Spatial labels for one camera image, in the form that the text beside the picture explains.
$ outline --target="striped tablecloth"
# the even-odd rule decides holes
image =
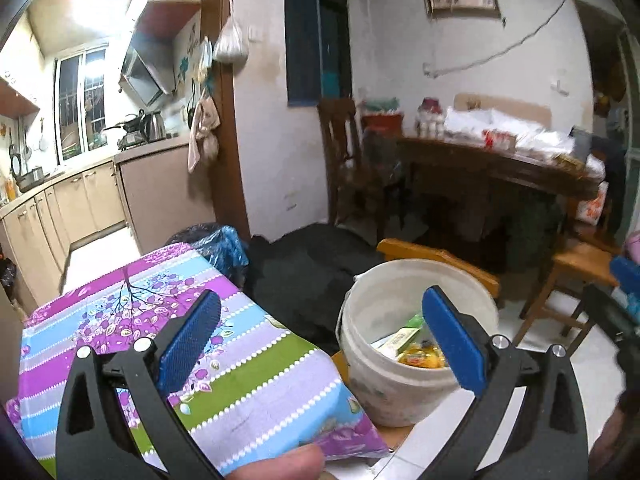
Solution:
[[[98,353],[153,337],[204,289],[222,319],[180,392],[168,398],[196,443],[226,475],[309,442],[328,458],[383,456],[386,445],[324,352],[292,334],[187,244],[175,244],[36,310],[22,337],[18,398],[10,418],[55,472],[60,401],[75,349]],[[118,395],[145,459],[161,466],[129,393]]]

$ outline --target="cabinet door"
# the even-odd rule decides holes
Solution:
[[[82,174],[98,231],[124,220],[113,164],[103,164]]]
[[[56,228],[56,233],[58,234],[58,240],[60,240],[60,245],[62,246],[62,251],[65,254],[65,258],[69,254],[69,236],[66,234],[65,223],[62,220],[62,215],[60,214],[60,206],[58,205],[58,199],[56,198],[56,192],[52,187],[49,187],[45,192],[47,197],[47,205],[49,206],[49,213],[51,214],[51,219],[53,220],[53,225]]]
[[[33,299],[43,306],[58,296],[61,273],[47,244],[35,200],[9,213],[4,225],[18,270]]]
[[[42,223],[42,229],[45,236],[47,237],[47,242],[49,243],[51,253],[53,254],[53,257],[58,264],[58,269],[62,271],[65,269],[66,254],[62,249],[60,238],[58,238],[58,233],[56,232],[56,228],[53,225],[53,218],[51,217],[51,212],[49,210],[49,204],[47,203],[45,193],[46,192],[43,191],[42,193],[38,193],[36,195],[36,208],[38,209],[40,222]]]
[[[95,233],[97,228],[89,208],[82,175],[63,180],[53,188],[69,242],[73,243]]]

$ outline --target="cable on wall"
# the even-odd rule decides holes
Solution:
[[[558,8],[536,30],[534,30],[533,32],[530,32],[524,38],[522,38],[520,41],[518,41],[516,43],[513,43],[512,45],[508,46],[504,50],[501,50],[500,52],[497,52],[496,54],[493,54],[492,56],[485,57],[483,59],[479,59],[479,60],[474,61],[472,63],[468,63],[468,64],[464,64],[464,65],[460,65],[460,66],[455,66],[455,67],[452,67],[452,68],[444,68],[442,70],[432,70],[430,72],[425,73],[425,75],[428,76],[428,77],[431,77],[432,79],[436,79],[437,77],[442,76],[442,75],[447,75],[447,74],[451,74],[451,73],[455,73],[455,72],[463,72],[465,70],[469,70],[470,68],[474,68],[476,66],[484,65],[484,64],[489,63],[490,61],[492,61],[494,59],[497,59],[498,57],[504,56],[505,54],[507,54],[508,52],[513,50],[514,48],[523,45],[526,41],[530,40],[537,33],[539,33],[540,30],[545,28],[551,22],[551,20],[556,16],[556,14],[558,12],[560,12],[560,9],[562,9],[562,7],[564,7],[564,4],[566,2],[567,2],[567,0],[562,0],[560,5],[558,6]]]

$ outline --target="window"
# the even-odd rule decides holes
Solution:
[[[290,105],[351,95],[346,0],[285,0]]]
[[[104,48],[87,50],[57,61],[56,144],[60,162],[107,144],[101,133],[105,127],[105,52]]]

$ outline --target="white bucket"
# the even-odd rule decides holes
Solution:
[[[474,316],[489,336],[498,331],[489,292],[455,267],[395,260],[361,274],[344,300],[336,333],[350,367],[349,388],[375,424],[416,424],[459,387],[450,368],[403,365],[370,346],[421,312],[422,295],[432,285],[439,285],[461,313]]]

